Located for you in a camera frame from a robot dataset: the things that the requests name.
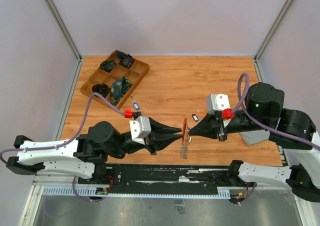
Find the green patterned rolled tie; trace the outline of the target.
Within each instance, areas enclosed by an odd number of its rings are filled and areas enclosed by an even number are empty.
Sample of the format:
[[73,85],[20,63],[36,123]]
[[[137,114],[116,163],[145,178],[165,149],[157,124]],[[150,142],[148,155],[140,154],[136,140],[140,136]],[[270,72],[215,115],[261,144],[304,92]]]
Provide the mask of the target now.
[[100,64],[99,68],[106,72],[110,72],[112,69],[116,67],[116,65],[117,64],[114,60],[105,60]]

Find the dark tie purple pattern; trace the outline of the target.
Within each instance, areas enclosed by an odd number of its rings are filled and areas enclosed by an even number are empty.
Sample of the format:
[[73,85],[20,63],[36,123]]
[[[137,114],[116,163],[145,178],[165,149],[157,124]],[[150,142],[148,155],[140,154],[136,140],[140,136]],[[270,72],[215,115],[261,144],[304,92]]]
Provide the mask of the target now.
[[132,57],[126,57],[120,62],[120,65],[129,69],[134,64],[134,62],[135,60]]

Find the key with black tag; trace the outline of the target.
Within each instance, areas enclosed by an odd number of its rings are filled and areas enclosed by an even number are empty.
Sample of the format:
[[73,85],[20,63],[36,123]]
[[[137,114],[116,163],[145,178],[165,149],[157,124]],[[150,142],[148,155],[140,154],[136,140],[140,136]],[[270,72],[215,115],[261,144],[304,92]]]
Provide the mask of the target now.
[[200,119],[198,118],[198,116],[196,114],[192,114],[191,116],[192,116],[192,118],[193,118],[193,120],[195,122],[199,122],[200,121]]

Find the dark tie orange flowers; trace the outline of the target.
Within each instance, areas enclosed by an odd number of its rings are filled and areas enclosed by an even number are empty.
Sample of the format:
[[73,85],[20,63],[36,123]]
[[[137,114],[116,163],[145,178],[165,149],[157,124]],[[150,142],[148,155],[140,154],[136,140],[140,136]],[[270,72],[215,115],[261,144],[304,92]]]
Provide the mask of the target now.
[[102,95],[104,98],[111,92],[111,88],[107,84],[96,84],[92,86],[92,92]]

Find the wooden compartment tray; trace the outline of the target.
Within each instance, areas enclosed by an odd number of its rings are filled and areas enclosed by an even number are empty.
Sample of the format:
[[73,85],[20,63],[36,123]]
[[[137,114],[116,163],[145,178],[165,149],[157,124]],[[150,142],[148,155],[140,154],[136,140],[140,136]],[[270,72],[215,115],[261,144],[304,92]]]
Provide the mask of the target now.
[[[104,71],[100,69],[101,61],[98,64],[98,68],[92,73],[92,75],[88,78],[88,80],[80,87],[80,92],[87,97],[90,97],[92,92],[92,86],[97,84],[106,84],[110,88],[112,87],[112,83],[116,80],[122,78],[123,76],[127,77],[131,83],[132,87],[127,91],[127,93],[123,96],[123,98],[119,101],[119,103],[115,106],[117,109],[120,109],[127,99],[131,96],[134,90],[137,88],[142,79],[146,76],[146,74],[150,70],[149,64],[142,62],[134,57],[132,57],[135,62],[130,68],[126,68],[120,65],[120,60],[116,57],[116,50],[114,50],[105,60],[114,60],[116,63],[115,68],[113,68],[110,72]],[[111,92],[105,98],[110,103]]]

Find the grey foam pad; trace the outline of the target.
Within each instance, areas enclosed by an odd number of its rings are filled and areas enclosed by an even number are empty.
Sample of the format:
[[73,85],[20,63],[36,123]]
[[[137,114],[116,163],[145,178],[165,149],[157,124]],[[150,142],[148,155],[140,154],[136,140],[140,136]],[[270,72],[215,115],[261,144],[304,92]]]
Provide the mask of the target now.
[[247,146],[252,146],[269,139],[270,133],[265,130],[246,131],[239,133]]

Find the blue tie yellow flowers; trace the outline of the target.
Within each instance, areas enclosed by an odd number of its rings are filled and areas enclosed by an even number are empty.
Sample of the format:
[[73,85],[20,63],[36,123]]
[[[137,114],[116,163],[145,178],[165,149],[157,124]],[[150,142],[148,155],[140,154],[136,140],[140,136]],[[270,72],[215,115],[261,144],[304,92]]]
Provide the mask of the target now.
[[116,106],[132,85],[131,81],[125,76],[113,82],[110,91],[111,104]]

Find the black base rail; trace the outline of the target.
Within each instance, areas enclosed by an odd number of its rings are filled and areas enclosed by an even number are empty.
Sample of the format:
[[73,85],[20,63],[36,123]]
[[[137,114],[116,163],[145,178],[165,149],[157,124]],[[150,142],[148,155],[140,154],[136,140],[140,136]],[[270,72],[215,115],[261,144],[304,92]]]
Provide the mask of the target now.
[[77,182],[100,187],[112,183],[110,192],[117,196],[213,197],[222,187],[247,186],[229,179],[227,170],[220,165],[108,163],[98,165],[92,178]]

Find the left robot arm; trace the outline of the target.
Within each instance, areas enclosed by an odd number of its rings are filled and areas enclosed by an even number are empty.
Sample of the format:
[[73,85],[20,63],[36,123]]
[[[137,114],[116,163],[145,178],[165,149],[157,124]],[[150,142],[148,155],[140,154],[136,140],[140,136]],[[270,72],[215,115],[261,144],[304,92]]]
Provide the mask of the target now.
[[17,154],[5,166],[17,175],[58,173],[101,184],[107,179],[104,166],[109,157],[123,159],[140,150],[156,155],[183,137],[180,128],[141,115],[129,121],[129,127],[128,132],[120,133],[111,123],[101,121],[74,139],[47,142],[19,135],[14,142]]

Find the key with blue tag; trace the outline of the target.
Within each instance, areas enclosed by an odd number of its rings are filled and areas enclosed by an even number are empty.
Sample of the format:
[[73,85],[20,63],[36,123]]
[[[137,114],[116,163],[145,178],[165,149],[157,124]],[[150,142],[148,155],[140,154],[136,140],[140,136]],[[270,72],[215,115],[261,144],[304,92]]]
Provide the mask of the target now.
[[136,110],[136,111],[139,111],[140,110],[140,106],[138,105],[138,103],[136,102],[136,100],[131,96],[131,103],[133,105],[133,108]]

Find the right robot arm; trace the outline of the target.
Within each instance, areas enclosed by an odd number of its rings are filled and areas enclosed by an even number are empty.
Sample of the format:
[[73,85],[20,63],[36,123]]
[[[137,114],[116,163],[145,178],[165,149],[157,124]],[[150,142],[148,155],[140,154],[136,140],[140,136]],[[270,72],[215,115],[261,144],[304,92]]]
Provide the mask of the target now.
[[297,197],[320,201],[320,136],[308,114],[284,108],[285,93],[268,83],[238,91],[241,110],[207,113],[189,135],[226,141],[229,134],[265,130],[269,141],[295,155],[297,165],[263,166],[233,160],[226,173],[232,186],[267,184],[291,190]]

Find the dark folded tie back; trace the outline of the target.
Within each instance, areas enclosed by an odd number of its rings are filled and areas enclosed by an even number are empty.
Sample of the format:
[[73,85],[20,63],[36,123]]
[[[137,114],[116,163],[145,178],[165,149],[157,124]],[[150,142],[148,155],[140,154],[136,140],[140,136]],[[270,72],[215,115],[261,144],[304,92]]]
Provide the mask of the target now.
[[124,53],[122,51],[116,50],[115,51],[115,56],[120,60],[123,61],[127,58],[132,58],[132,56],[130,54]]

